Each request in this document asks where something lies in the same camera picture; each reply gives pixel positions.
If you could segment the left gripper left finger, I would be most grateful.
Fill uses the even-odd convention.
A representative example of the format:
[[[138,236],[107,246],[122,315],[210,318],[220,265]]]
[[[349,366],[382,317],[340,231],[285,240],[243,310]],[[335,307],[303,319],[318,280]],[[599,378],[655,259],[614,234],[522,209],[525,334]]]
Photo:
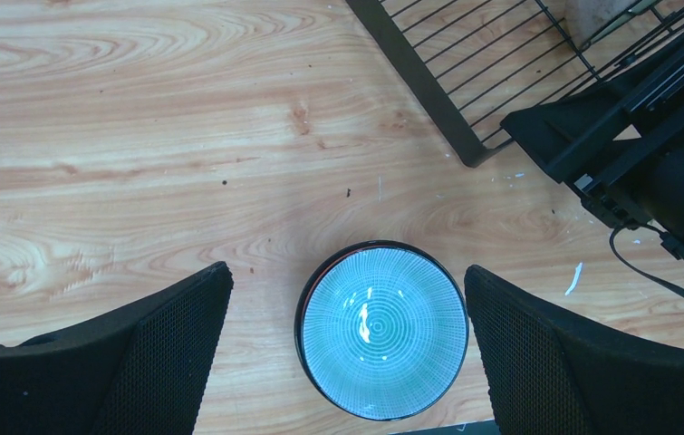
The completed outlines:
[[[0,345],[0,434],[189,434],[234,287],[223,262],[90,320]]]

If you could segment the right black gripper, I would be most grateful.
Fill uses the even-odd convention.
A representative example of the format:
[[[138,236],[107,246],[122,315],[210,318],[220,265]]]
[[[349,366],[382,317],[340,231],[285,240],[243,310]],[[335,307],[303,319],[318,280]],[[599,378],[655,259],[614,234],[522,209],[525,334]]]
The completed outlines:
[[[513,111],[501,127],[613,229],[660,224],[684,260],[684,33],[606,82]]]

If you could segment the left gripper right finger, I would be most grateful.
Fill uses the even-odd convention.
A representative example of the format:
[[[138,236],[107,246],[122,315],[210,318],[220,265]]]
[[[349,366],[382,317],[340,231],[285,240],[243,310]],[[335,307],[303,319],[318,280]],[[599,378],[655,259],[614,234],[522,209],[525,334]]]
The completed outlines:
[[[503,434],[684,434],[684,349],[527,293],[485,268],[467,311]]]

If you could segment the black wire dish rack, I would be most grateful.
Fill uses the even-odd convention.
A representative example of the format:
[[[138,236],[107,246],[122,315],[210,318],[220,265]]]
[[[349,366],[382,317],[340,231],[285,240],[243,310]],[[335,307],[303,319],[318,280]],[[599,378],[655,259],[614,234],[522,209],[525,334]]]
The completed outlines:
[[[684,1],[633,1],[586,41],[563,1],[352,1],[350,8],[459,160],[511,139],[501,120],[603,82],[684,31]]]

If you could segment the celadon bowl black rim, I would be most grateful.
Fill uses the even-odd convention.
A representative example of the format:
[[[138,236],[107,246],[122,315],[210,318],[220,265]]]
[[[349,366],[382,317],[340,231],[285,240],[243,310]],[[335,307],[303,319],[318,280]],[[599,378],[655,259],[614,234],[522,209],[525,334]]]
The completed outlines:
[[[459,286],[427,252],[394,240],[347,246],[311,274],[294,343],[312,386],[369,421],[399,421],[438,402],[468,348]]]

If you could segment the beige bowl black rim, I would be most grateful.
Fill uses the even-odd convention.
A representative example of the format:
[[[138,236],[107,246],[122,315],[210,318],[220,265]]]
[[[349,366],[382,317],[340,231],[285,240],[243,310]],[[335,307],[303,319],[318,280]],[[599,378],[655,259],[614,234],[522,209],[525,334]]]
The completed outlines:
[[[566,0],[568,34],[575,47],[586,50],[655,4],[655,0]]]

